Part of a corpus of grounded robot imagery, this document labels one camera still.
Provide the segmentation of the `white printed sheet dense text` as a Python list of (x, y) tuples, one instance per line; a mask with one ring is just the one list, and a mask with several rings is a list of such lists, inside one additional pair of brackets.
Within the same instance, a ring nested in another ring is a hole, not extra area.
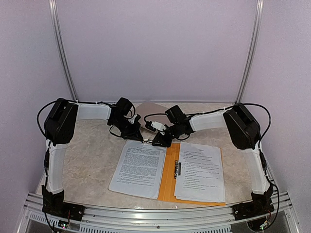
[(108, 189), (147, 199), (157, 199), (167, 149), (128, 140), (122, 148)]

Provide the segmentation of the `orange folder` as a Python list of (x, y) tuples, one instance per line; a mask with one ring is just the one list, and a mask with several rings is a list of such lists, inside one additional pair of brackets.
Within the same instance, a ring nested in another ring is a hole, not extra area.
[(180, 143), (172, 143), (167, 148), (164, 168), (162, 172), (161, 185), (157, 200), (166, 202), (176, 202), (184, 204), (197, 204), (203, 206), (225, 206), (224, 202), (201, 202), (191, 200), (179, 200), (175, 197), (175, 162), (179, 159)]

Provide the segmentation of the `white printed sheet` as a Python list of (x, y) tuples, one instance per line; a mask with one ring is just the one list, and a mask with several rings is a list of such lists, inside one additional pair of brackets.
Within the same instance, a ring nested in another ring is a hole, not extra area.
[(178, 164), (174, 190), (178, 200), (225, 204), (222, 152), (219, 147), (181, 142)]

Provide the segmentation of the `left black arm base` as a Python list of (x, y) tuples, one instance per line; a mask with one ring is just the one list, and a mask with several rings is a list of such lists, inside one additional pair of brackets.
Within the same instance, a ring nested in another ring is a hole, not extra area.
[(64, 190), (53, 194), (44, 185), (41, 186), (43, 196), (42, 212), (69, 220), (82, 221), (85, 206), (64, 201)]

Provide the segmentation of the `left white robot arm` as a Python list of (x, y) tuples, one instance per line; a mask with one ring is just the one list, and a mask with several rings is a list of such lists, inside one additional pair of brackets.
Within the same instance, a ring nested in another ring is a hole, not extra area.
[(47, 104), (51, 107), (43, 126), (39, 129), (46, 139), (44, 169), (45, 184), (42, 187), (43, 205), (58, 216), (68, 211), (64, 202), (63, 165), (65, 153), (72, 140), (79, 120), (103, 120), (120, 131), (118, 138), (142, 141), (140, 115), (133, 103), (120, 98), (117, 103), (83, 102), (59, 98)]

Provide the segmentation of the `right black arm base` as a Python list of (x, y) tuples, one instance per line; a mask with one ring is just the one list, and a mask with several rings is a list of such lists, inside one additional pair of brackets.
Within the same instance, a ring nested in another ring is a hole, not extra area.
[(266, 191), (264, 194), (251, 193), (252, 200), (241, 202), (232, 206), (235, 220), (242, 220), (267, 214), (274, 211), (271, 200), (272, 192)]

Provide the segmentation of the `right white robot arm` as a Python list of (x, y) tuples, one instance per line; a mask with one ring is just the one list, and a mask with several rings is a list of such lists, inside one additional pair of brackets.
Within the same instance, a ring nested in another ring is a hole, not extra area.
[(273, 186), (267, 178), (267, 164), (261, 150), (263, 134), (247, 106), (248, 103), (237, 103), (209, 112), (185, 114), (175, 105), (163, 113), (171, 126), (147, 120), (145, 126), (157, 133), (153, 145), (161, 147), (170, 147), (172, 141), (182, 135), (190, 136), (207, 129), (226, 128), (233, 145), (246, 156), (252, 184), (252, 201), (248, 210), (252, 215), (258, 216), (271, 204)]

